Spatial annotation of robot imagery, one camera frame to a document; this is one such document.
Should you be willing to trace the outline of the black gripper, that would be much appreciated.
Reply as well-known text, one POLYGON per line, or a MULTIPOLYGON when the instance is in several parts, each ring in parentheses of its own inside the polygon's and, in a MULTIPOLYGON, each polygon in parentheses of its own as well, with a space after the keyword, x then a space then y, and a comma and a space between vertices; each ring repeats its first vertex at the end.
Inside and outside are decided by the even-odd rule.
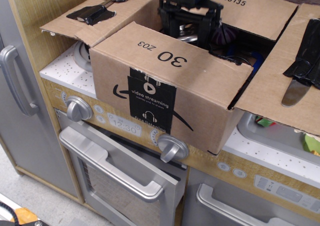
POLYGON ((178 37, 178 21, 198 21, 197 45, 208 50, 213 33, 220 27, 223 6, 212 0, 159 0, 158 12, 164 34, 178 37), (191 9, 208 9, 196 14, 191 9))

